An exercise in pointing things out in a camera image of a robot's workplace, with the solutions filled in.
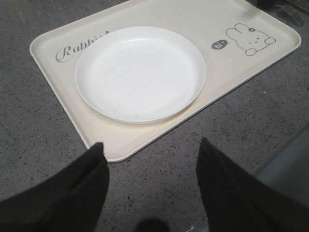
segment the rabbit cartoon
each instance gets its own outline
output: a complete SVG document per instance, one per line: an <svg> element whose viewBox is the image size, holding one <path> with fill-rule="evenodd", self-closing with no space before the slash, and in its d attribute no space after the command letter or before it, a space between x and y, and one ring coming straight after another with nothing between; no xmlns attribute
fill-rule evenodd
<svg viewBox="0 0 309 232"><path fill-rule="evenodd" d="M264 32L250 28L245 24L238 23L234 28L226 30L226 35L241 49L245 50L247 56L253 56L256 52L273 44L276 39L269 37Z"/></svg>

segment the dark cloth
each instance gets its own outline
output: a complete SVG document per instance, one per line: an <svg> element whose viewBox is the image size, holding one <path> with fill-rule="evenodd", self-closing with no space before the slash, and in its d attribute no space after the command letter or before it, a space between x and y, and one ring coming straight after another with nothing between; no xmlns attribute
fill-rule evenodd
<svg viewBox="0 0 309 232"><path fill-rule="evenodd" d="M0 202L0 232L94 231L109 185L103 143L45 182Z"/></svg>
<svg viewBox="0 0 309 232"><path fill-rule="evenodd" d="M197 179L210 232L307 232L309 208L258 181L203 138Z"/></svg>

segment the plastic tray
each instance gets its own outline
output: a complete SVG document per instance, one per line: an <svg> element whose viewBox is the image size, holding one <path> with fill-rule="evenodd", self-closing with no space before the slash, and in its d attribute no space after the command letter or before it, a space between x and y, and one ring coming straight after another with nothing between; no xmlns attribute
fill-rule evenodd
<svg viewBox="0 0 309 232"><path fill-rule="evenodd" d="M174 31L202 53L206 82L177 115L150 124L112 120L91 108L75 85L82 52L117 29ZM109 162L121 161L232 91L301 43L299 34L244 0L130 0L37 37L30 52L86 147L103 142Z"/></svg>

